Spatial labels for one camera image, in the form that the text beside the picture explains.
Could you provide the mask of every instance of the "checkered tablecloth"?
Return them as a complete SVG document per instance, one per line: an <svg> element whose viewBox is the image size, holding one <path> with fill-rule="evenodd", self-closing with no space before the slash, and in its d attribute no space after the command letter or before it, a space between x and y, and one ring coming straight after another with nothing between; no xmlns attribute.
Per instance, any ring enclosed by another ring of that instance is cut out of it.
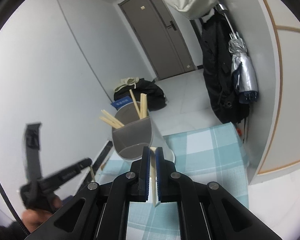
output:
<svg viewBox="0 0 300 240"><path fill-rule="evenodd" d="M247 156L231 123L191 132L165 136L169 148L176 155L176 170L193 181L220 183L229 193L248 208L245 173ZM99 184L111 182L130 170L113 150L110 159L96 174ZM130 203L128 240L180 239L176 203L152 205L151 192L147 203Z"/></svg>

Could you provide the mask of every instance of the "blue box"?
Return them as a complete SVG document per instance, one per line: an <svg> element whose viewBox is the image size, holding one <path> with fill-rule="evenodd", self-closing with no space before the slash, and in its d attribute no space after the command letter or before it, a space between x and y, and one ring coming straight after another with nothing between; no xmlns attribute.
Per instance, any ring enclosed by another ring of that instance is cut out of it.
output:
<svg viewBox="0 0 300 240"><path fill-rule="evenodd" d="M119 110L121 107L125 106L128 103L131 103L132 99L129 96L126 96L124 98L121 98L117 101L114 101L111 106L113 106L115 109Z"/></svg>

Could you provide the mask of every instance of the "door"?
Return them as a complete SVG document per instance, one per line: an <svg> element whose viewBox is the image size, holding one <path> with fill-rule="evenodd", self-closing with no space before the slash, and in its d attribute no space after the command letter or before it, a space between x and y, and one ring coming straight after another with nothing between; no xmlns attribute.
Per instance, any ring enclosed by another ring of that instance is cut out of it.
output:
<svg viewBox="0 0 300 240"><path fill-rule="evenodd" d="M183 37L162 0L120 4L159 79L194 70Z"/></svg>

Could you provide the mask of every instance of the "silver bolt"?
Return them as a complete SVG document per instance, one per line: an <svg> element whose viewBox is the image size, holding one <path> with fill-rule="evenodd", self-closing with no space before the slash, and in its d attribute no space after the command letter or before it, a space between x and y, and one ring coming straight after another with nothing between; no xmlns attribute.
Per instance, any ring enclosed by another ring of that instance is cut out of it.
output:
<svg viewBox="0 0 300 240"><path fill-rule="evenodd" d="M133 179L136 176L136 174L133 171L129 171L126 173L126 177L128 179Z"/></svg>
<svg viewBox="0 0 300 240"><path fill-rule="evenodd" d="M181 177L181 174L179 172L173 172L170 174L170 176L174 179L179 179Z"/></svg>
<svg viewBox="0 0 300 240"><path fill-rule="evenodd" d="M209 188L211 189L218 189L219 188L219 184L216 182L211 182L209 183Z"/></svg>
<svg viewBox="0 0 300 240"><path fill-rule="evenodd" d="M88 184L88 189L90 189L90 190L94 190L94 189L96 189L98 187L98 184L96 183L96 182L90 182L89 184Z"/></svg>

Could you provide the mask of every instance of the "black bag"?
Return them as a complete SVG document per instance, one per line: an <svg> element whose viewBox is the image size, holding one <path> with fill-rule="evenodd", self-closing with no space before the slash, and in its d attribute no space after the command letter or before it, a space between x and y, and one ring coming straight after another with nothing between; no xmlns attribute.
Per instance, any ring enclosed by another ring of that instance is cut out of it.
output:
<svg viewBox="0 0 300 240"><path fill-rule="evenodd" d="M230 27L217 12L202 25L200 46L203 76L213 112L222 123L238 123L249 115L249 105L240 104L231 77Z"/></svg>
<svg viewBox="0 0 300 240"><path fill-rule="evenodd" d="M114 100L116 101L126 96L130 97L130 89L132 89L136 101L140 101L141 93L147 94L149 111L159 110L166 106L165 97L162 89L158 87L154 83L154 81L150 82L145 80L144 78L139 79L139 82L136 84L136 88L134 88L134 85L125 86L124 88L121 88L118 92L115 92Z"/></svg>

